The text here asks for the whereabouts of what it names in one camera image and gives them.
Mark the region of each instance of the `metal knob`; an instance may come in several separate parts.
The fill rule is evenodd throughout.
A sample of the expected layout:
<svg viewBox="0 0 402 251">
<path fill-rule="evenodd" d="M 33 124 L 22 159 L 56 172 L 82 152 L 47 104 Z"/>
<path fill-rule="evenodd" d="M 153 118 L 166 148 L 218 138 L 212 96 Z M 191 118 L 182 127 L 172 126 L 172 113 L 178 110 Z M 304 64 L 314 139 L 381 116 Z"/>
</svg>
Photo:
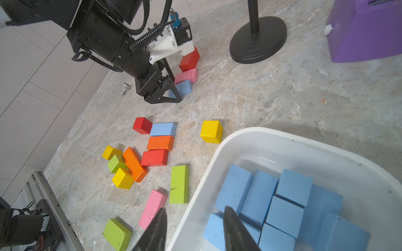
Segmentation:
<svg viewBox="0 0 402 251">
<path fill-rule="evenodd" d="M 121 90 L 120 94 L 124 95 L 128 89 L 131 89 L 131 86 L 127 83 L 123 83 L 123 90 Z"/>
</svg>

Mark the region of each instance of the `red cube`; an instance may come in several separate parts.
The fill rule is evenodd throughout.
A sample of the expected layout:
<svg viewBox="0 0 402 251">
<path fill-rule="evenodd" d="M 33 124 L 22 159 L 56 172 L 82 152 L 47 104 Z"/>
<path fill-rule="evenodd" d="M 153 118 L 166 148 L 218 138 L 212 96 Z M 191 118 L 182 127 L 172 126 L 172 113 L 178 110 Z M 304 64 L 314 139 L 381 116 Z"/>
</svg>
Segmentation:
<svg viewBox="0 0 402 251">
<path fill-rule="evenodd" d="M 141 165 L 146 167 L 167 165 L 168 153 L 165 149 L 144 152 Z"/>
<path fill-rule="evenodd" d="M 200 54 L 198 53 L 197 47 L 194 46 L 194 51 L 190 54 L 185 55 L 180 62 L 180 69 L 182 72 L 194 69 L 197 66 L 198 60 L 200 59 Z"/>
<path fill-rule="evenodd" d="M 144 117 L 136 118 L 133 129 L 141 134 L 149 134 L 151 132 L 152 122 Z"/>
</svg>

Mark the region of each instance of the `yellow cube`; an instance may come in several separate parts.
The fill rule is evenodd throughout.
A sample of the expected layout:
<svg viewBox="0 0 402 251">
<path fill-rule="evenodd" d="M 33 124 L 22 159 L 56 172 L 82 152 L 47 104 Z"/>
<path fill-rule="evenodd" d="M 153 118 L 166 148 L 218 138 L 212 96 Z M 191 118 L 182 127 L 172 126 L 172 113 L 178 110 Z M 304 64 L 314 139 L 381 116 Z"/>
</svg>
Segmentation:
<svg viewBox="0 0 402 251">
<path fill-rule="evenodd" d="M 207 143 L 221 143 L 224 128 L 217 120 L 205 120 L 202 124 L 201 138 Z"/>
<path fill-rule="evenodd" d="M 105 151 L 102 154 L 102 157 L 104 157 L 107 160 L 111 160 L 113 156 L 117 155 L 117 156 L 121 156 L 123 154 L 122 151 L 117 150 L 113 147 L 111 147 L 110 145 L 108 145 L 105 149 Z"/>
<path fill-rule="evenodd" d="M 126 169 L 117 170 L 115 176 L 112 179 L 113 183 L 118 188 L 130 189 L 131 185 L 134 183 L 134 179 L 130 172 Z"/>
</svg>

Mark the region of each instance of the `marble countertop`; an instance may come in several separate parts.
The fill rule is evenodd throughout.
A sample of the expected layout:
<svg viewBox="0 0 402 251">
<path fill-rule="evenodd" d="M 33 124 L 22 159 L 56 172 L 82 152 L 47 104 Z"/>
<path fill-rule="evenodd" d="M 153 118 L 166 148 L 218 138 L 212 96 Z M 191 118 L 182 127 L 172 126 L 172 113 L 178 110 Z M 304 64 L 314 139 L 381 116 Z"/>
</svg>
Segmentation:
<svg viewBox="0 0 402 251">
<path fill-rule="evenodd" d="M 64 213 L 87 251 L 111 250 L 102 233 L 109 218 L 133 231 L 152 189 L 170 189 L 170 169 L 188 165 L 189 199 L 218 144 L 199 136 L 203 120 L 219 120 L 223 138 L 246 127 L 269 127 L 360 154 L 402 180 L 402 56 L 358 63 L 331 62 L 324 26 L 333 1 L 260 1 L 260 16 L 279 16 L 288 27 L 283 48 L 252 65 L 229 55 L 232 35 L 248 21 L 247 2 L 188 18 L 201 58 L 193 92 L 179 104 L 149 104 L 135 93 L 134 79 L 109 72 L 44 171 Z M 181 56 L 168 58 L 179 73 Z M 123 82 L 131 88 L 120 96 Z M 148 135 L 133 129 L 136 117 L 175 122 L 166 167 L 150 167 L 130 190 L 112 183 L 102 153 L 107 145 L 146 151 Z M 165 204 L 167 244 L 187 204 Z"/>
</svg>

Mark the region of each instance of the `lime green block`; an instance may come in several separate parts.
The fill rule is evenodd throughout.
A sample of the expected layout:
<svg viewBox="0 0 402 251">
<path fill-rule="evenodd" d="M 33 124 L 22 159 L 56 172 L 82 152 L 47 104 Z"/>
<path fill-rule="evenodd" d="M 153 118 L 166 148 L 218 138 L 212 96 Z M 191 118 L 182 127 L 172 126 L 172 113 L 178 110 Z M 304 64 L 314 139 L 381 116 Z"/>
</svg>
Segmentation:
<svg viewBox="0 0 402 251">
<path fill-rule="evenodd" d="M 121 169 L 127 169 L 126 164 L 124 163 L 124 160 L 121 156 L 119 155 L 114 155 L 109 163 L 107 164 L 109 166 L 109 169 L 112 173 L 116 173 L 119 168 Z"/>
<path fill-rule="evenodd" d="M 183 204 L 189 202 L 189 167 L 179 165 L 172 167 L 172 177 L 170 179 L 170 198 L 171 204 Z"/>
<path fill-rule="evenodd" d="M 117 219 L 109 219 L 103 231 L 103 237 L 117 250 L 125 251 L 131 238 L 131 231 L 128 230 Z"/>
</svg>

